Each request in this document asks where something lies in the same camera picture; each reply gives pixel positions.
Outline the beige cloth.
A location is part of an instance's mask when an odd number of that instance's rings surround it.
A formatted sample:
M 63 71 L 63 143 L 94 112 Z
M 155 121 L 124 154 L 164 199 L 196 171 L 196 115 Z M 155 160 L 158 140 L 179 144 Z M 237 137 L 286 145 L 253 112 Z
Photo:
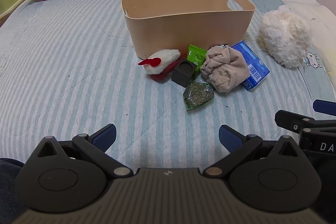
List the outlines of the beige cloth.
M 232 47 L 210 48 L 200 71 L 202 77 L 220 93 L 230 92 L 250 77 L 242 53 Z

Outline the clear bag of dried herbs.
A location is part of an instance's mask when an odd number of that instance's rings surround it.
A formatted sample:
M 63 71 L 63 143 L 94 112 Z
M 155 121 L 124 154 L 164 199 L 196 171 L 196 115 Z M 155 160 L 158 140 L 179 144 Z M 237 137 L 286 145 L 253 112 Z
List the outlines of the clear bag of dried herbs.
M 210 84 L 190 82 L 184 93 L 183 100 L 187 111 L 198 110 L 214 99 L 214 89 Z

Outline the white fluffy plush toy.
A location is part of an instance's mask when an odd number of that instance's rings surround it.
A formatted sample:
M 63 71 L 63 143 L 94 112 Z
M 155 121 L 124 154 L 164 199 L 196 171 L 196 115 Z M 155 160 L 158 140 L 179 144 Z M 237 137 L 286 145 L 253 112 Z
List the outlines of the white fluffy plush toy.
M 312 45 L 310 26 L 287 5 L 261 17 L 260 38 L 267 52 L 288 69 L 301 65 Z

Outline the dark brown square box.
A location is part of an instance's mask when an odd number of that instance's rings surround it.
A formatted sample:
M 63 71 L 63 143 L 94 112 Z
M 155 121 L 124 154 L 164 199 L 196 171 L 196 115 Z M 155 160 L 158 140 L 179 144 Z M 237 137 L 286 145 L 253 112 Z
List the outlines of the dark brown square box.
M 196 68 L 196 64 L 187 59 L 181 59 L 181 61 L 173 70 L 171 80 L 176 84 L 186 88 Z

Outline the beige plastic storage basket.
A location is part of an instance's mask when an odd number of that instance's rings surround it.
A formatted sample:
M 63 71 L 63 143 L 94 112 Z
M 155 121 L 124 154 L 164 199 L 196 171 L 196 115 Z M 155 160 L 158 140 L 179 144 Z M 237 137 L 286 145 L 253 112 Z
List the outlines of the beige plastic storage basket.
M 250 0 L 121 0 L 137 56 L 160 50 L 186 53 L 243 40 L 256 10 Z

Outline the white pillow with bunny print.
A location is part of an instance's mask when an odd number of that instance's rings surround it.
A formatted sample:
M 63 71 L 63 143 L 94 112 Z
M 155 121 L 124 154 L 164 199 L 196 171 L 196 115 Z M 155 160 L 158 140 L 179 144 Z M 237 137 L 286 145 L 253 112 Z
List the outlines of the white pillow with bunny print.
M 282 0 L 309 24 L 313 45 L 335 84 L 335 15 L 316 0 Z

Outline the blue tissue pack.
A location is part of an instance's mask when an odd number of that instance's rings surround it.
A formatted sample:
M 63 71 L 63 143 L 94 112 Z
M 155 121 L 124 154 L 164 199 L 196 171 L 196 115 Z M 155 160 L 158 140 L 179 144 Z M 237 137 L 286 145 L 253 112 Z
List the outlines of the blue tissue pack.
M 246 61 L 250 76 L 243 81 L 242 85 L 246 90 L 251 91 L 267 77 L 270 71 L 243 40 L 232 48 L 239 51 Z

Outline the green snack packet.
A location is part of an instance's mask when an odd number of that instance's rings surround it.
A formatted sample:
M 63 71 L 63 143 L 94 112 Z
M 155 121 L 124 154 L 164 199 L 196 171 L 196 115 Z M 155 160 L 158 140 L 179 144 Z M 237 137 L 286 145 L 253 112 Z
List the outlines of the green snack packet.
M 197 77 L 200 71 L 200 67 L 204 63 L 206 59 L 206 53 L 207 51 L 199 48 L 195 45 L 190 44 L 188 48 L 188 53 L 187 53 L 187 60 L 192 62 L 193 64 L 196 65 L 194 75 Z

